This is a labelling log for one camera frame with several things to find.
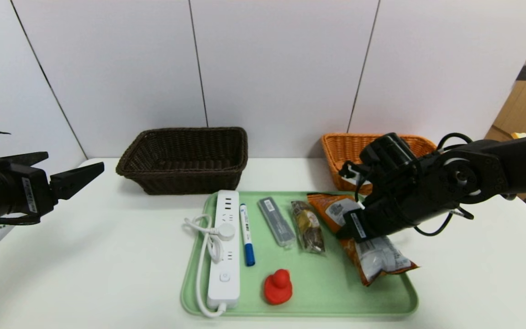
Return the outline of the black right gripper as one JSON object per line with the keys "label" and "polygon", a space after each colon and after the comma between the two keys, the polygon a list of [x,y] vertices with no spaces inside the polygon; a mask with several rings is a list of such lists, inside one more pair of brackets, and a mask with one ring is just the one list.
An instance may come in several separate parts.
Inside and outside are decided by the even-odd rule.
{"label": "black right gripper", "polygon": [[336,238],[364,242],[420,223],[420,197],[416,193],[395,196],[373,192],[363,204],[364,208],[348,211],[344,215],[345,226],[338,229]]}

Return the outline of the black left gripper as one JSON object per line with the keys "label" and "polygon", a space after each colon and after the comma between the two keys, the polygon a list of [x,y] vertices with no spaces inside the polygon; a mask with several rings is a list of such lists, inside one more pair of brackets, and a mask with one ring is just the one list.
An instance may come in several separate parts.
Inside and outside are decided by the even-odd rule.
{"label": "black left gripper", "polygon": [[42,216],[53,209],[50,192],[56,200],[71,199],[105,170],[103,162],[77,167],[51,175],[48,185],[45,171],[32,167],[48,157],[42,151],[0,158],[0,217]]}

